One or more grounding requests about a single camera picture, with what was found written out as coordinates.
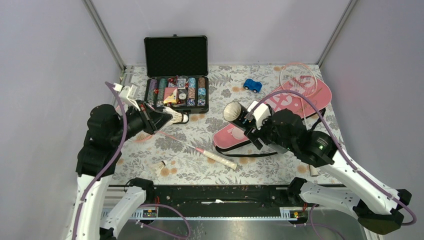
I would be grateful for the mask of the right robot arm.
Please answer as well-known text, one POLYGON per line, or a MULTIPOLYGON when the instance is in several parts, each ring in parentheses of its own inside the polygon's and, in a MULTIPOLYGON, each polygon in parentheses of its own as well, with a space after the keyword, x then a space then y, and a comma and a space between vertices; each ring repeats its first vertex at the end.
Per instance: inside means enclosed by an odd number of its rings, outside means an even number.
POLYGON ((289 109, 275 112, 265 104, 257 109, 242 108, 235 123, 257 148, 287 150, 303 163, 333 175, 348 188, 342 192, 296 177, 286 193, 291 205, 304 202, 340 211, 379 235, 405 225, 401 210, 410 203, 411 193, 377 180, 349 157, 333 135, 307 129, 289 109))

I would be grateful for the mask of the black shuttlecock tube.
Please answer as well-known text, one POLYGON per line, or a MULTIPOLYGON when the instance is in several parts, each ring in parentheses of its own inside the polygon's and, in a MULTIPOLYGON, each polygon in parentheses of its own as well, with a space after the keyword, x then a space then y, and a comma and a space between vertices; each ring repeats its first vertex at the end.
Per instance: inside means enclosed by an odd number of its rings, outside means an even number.
POLYGON ((222 115, 227 122, 246 131, 256 126, 254 119, 249 120, 246 118, 248 113, 248 110, 239 102, 232 101, 225 106, 222 115))

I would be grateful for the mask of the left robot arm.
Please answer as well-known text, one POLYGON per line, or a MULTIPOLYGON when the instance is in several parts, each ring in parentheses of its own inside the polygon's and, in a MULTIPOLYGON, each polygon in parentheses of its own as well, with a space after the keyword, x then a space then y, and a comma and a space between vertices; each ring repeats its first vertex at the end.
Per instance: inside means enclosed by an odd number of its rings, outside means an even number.
POLYGON ((91 110, 83 147, 77 155, 77 196, 65 239, 115 240, 140 205, 154 202, 153 182, 137 177, 108 215, 102 216, 125 141, 140 132, 154 135, 174 120, 173 110, 155 110, 141 100, 137 104, 124 115, 119 115, 110 104, 91 110))

